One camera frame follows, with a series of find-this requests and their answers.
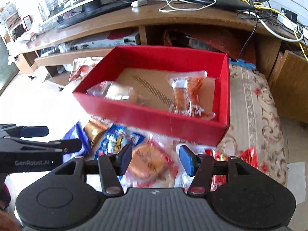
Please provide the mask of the silver media player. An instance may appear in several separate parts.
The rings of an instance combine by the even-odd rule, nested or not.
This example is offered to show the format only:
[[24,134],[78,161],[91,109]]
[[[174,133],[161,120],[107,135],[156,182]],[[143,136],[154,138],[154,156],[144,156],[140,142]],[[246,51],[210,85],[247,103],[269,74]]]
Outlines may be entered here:
[[75,39],[59,45],[61,53],[85,49],[108,49],[116,46],[140,45],[137,29],[120,29]]

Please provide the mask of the dark blue snack bag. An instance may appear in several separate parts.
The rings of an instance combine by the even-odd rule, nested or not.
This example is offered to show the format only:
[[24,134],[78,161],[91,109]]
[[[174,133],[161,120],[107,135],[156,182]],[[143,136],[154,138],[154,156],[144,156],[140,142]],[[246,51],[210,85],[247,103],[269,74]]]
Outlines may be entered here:
[[82,143],[82,146],[78,148],[76,152],[63,155],[64,163],[76,156],[85,157],[91,152],[89,138],[86,132],[83,130],[81,122],[79,121],[75,125],[73,125],[73,127],[64,135],[64,137],[62,137],[62,139],[63,140],[79,139]]

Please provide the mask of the white power strip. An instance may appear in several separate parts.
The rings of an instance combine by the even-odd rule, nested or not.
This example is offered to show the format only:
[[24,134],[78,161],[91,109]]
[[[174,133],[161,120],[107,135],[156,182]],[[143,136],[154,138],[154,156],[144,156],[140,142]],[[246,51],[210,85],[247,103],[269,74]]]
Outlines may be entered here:
[[280,21],[284,26],[286,26],[291,31],[295,30],[296,33],[303,34],[305,39],[307,39],[307,28],[305,26],[300,25],[299,23],[294,23],[289,20],[287,17],[284,17],[280,14],[277,16],[278,21]]

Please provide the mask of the wooden TV stand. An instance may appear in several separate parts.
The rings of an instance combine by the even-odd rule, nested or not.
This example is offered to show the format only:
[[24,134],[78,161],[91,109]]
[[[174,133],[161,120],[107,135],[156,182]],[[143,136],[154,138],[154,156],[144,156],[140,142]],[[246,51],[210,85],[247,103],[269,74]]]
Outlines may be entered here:
[[159,7],[159,3],[149,3],[140,8],[125,8],[100,15],[66,29],[52,29],[28,43],[25,50],[18,49],[15,64],[20,72],[32,74],[39,50],[112,30],[137,28],[142,45],[162,45],[163,34],[168,29],[192,32],[198,36],[213,33],[222,37],[230,30],[239,41],[246,41],[248,34],[253,33],[251,42],[255,46],[257,70],[267,79],[273,71],[282,40],[271,35],[261,23],[240,19],[234,12],[216,8],[198,12],[162,13],[158,11]]

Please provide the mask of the bread bun clear packet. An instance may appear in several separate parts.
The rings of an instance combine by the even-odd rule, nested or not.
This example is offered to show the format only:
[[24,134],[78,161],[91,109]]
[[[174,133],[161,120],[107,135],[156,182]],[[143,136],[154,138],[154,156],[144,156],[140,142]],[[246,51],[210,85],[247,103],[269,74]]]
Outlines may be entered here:
[[147,102],[147,99],[138,94],[133,87],[122,85],[115,81],[103,81],[94,85],[87,90],[86,94],[136,105],[144,105]]

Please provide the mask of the brown wooden cabinet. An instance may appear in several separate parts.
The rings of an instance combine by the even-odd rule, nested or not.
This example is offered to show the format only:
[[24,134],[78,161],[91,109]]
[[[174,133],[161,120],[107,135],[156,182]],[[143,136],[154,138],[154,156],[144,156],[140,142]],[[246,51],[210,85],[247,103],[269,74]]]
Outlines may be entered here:
[[286,50],[278,57],[268,84],[281,117],[307,123],[307,61]]

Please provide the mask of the red cardboard box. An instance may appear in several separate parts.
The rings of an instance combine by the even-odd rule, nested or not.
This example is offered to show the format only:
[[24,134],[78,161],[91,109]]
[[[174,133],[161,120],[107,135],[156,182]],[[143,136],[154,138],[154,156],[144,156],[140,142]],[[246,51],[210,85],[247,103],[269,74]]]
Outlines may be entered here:
[[[187,117],[170,111],[172,74],[206,71],[199,92],[212,120]],[[87,94],[91,87],[115,81],[146,99],[144,105],[115,102]],[[222,53],[166,46],[117,46],[82,80],[73,92],[82,108],[99,116],[158,134],[209,146],[217,146],[230,124],[230,77],[228,56]]]

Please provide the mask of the white power adapter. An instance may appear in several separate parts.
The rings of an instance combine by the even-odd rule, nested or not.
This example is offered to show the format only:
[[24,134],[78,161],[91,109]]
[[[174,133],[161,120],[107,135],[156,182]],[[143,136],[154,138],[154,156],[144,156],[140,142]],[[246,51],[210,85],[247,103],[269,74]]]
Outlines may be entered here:
[[147,4],[147,0],[137,0],[131,3],[131,7],[136,8],[136,7],[144,6],[146,4]]

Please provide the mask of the white printed snack packet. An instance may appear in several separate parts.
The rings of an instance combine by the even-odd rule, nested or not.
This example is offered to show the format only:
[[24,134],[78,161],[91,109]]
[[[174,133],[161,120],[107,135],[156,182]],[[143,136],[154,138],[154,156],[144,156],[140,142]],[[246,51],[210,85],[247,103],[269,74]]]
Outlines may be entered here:
[[[216,151],[216,147],[214,146],[206,146],[206,145],[196,145],[191,143],[179,143],[176,146],[177,155],[180,155],[180,146],[186,145],[195,155],[199,154],[209,154],[214,155]],[[182,163],[178,162],[178,173],[174,181],[175,187],[184,188],[184,191],[187,192],[192,180],[194,177],[190,177],[187,175]]]

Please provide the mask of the floral table cloth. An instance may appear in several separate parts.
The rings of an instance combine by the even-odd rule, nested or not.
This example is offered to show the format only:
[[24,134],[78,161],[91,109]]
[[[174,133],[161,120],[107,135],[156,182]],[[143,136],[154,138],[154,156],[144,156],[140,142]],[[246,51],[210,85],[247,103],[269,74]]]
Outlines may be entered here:
[[[103,57],[84,57],[73,60],[73,71],[69,83],[78,85],[85,76],[101,61]],[[269,90],[269,85],[262,74],[237,65],[230,68],[230,126],[220,143],[216,146],[215,160],[226,161],[227,157],[238,156],[245,162],[258,168],[261,172],[283,186],[287,185],[288,168],[285,160],[284,137],[277,109]],[[169,110],[173,103],[173,92],[166,75],[162,72],[158,79],[161,87],[145,78],[145,74],[133,74],[133,81],[143,86],[142,96],[150,106],[162,106]],[[130,131],[146,136],[150,140],[166,144],[197,144],[192,141],[154,134],[136,127]]]

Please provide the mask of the gold brown snack packet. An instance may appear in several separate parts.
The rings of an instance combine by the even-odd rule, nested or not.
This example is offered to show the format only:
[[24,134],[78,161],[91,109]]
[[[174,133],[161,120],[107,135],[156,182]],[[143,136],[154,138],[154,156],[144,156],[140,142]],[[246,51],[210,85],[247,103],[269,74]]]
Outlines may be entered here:
[[108,126],[96,119],[90,119],[84,127],[91,148],[95,146],[101,136],[108,130]]

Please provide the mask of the orange clear snack packet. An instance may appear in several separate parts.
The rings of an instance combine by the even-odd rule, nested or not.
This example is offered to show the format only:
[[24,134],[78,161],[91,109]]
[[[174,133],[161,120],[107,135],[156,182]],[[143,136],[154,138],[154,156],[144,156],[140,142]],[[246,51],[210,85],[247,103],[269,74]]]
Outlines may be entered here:
[[173,91],[173,103],[169,111],[188,117],[214,119],[216,114],[207,111],[199,99],[199,91],[207,75],[205,70],[168,75],[167,80]]

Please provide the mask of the round orange pastry packet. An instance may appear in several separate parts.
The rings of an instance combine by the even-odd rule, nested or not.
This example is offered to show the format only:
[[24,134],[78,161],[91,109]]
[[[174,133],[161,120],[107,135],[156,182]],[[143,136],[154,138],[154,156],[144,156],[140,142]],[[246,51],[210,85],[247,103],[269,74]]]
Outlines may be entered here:
[[133,149],[130,165],[120,183],[124,189],[173,188],[177,173],[174,144],[148,140]]

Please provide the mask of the blue colourful snack bag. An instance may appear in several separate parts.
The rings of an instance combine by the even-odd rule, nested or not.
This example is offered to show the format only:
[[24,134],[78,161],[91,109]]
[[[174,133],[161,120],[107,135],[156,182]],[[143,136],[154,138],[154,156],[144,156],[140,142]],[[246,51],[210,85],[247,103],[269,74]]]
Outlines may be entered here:
[[104,134],[99,149],[95,153],[95,160],[104,154],[117,154],[125,145],[130,144],[133,148],[141,144],[146,137],[137,132],[132,132],[124,126],[113,124]]

